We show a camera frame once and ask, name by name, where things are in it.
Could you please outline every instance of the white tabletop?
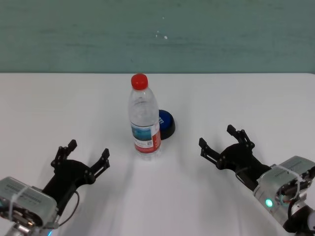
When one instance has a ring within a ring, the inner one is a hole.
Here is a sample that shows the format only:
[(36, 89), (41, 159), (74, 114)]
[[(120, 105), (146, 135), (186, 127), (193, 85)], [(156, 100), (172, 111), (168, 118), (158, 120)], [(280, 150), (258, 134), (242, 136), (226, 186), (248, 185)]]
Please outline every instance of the white tabletop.
[[(228, 170), (200, 156), (198, 140), (223, 151), (245, 129), (258, 160), (315, 160), (315, 75), (148, 75), (160, 109), (176, 120), (161, 157), (135, 154), (128, 122), (131, 75), (0, 74), (0, 178), (39, 188), (53, 176), (58, 146), (88, 165), (105, 148), (111, 167), (79, 188), (73, 218), (53, 236), (289, 235)], [(62, 219), (72, 212), (71, 199)], [(309, 199), (315, 207), (315, 198)], [(0, 235), (10, 223), (0, 221)]]

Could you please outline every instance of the clear plastic bottle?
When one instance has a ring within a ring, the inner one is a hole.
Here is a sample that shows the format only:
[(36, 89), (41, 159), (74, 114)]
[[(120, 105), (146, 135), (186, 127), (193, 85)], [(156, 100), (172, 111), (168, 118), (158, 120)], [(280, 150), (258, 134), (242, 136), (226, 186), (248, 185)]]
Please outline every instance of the clear plastic bottle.
[(161, 137), (158, 120), (158, 103), (144, 74), (136, 74), (131, 79), (133, 90), (128, 103), (128, 114), (134, 137), (134, 146), (140, 153), (159, 150)]

